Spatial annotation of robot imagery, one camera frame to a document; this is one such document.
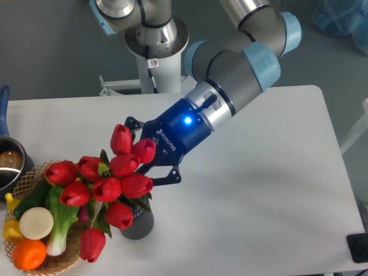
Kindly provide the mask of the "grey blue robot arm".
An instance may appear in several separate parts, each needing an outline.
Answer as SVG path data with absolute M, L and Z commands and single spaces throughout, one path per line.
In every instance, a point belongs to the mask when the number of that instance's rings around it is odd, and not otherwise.
M 183 157 L 265 92 L 281 74 L 278 58 L 301 40 L 298 19 L 268 1 L 222 1 L 237 33 L 221 43 L 188 44 L 170 1 L 91 1 L 107 35 L 125 33 L 144 94 L 178 93 L 184 67 L 197 85 L 154 120 L 128 117 L 112 137 L 110 173 L 138 181 L 155 166 L 171 166 L 155 186 L 181 181 Z

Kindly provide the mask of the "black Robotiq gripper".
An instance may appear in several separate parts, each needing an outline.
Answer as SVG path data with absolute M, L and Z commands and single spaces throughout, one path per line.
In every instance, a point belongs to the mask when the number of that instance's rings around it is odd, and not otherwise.
M 128 116 L 124 126 L 130 130 L 133 141 L 138 131 L 141 131 L 139 140 L 150 138 L 157 141 L 153 163 L 142 164 L 135 173 L 150 179 L 148 182 L 153 186 L 181 183 L 178 164 L 211 134 L 204 119 L 204 111 L 212 103 L 213 97 L 195 108 L 187 99 L 182 98 L 154 120 L 143 122 Z

